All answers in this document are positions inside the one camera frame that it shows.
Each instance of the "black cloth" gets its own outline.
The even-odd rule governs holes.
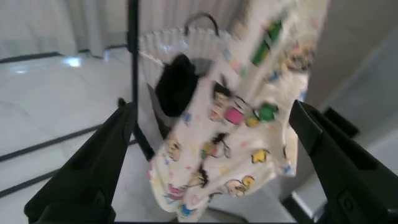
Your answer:
[[[155,93],[165,115],[180,116],[192,99],[198,84],[195,66],[184,54],[176,56],[171,64],[165,64]]]

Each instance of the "cartoon print fabric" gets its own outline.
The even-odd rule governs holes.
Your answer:
[[[227,50],[244,73],[221,49],[150,162],[155,198],[180,222],[197,222],[219,194],[242,197],[277,175],[295,175],[297,135],[288,118],[294,100],[303,100],[315,58],[320,26],[308,16],[312,1],[321,24],[326,1],[291,1],[300,4],[278,10],[269,10],[278,1],[245,2]]]

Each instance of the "white basket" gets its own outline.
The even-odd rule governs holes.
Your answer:
[[[230,38],[226,31],[219,31],[217,36],[212,29],[189,28],[189,34],[184,35],[184,29],[173,28],[159,30],[139,38],[139,63],[146,82],[154,89],[163,72],[164,63],[170,63],[179,53],[184,53],[190,60],[206,59],[214,61],[220,49],[226,47]]]

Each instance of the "white cloth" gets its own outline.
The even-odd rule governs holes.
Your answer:
[[[243,196],[276,175],[295,175],[297,135],[288,118],[306,91],[318,26],[303,29],[300,23],[311,22],[300,20],[296,5],[280,5],[266,18],[268,1],[247,7],[150,162],[154,195],[180,222],[197,221],[216,194]]]

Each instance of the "black handle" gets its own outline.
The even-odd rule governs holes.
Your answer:
[[[201,18],[201,17],[207,17],[207,18],[209,18],[211,21],[212,21],[212,23],[213,23],[213,25],[214,25],[214,31],[215,31],[215,33],[216,33],[216,35],[217,35],[217,37],[219,37],[220,35],[218,34],[218,25],[217,25],[217,22],[216,22],[216,20],[213,18],[213,16],[211,16],[209,13],[205,13],[205,12],[199,12],[198,14],[195,14],[195,15],[193,15],[193,16],[191,16],[187,21],[186,21],[186,23],[185,23],[185,25],[184,25],[184,35],[188,35],[188,32],[189,32],[189,25],[193,22],[193,21],[195,21],[195,20],[197,20],[197,19],[199,19],[199,18]]]

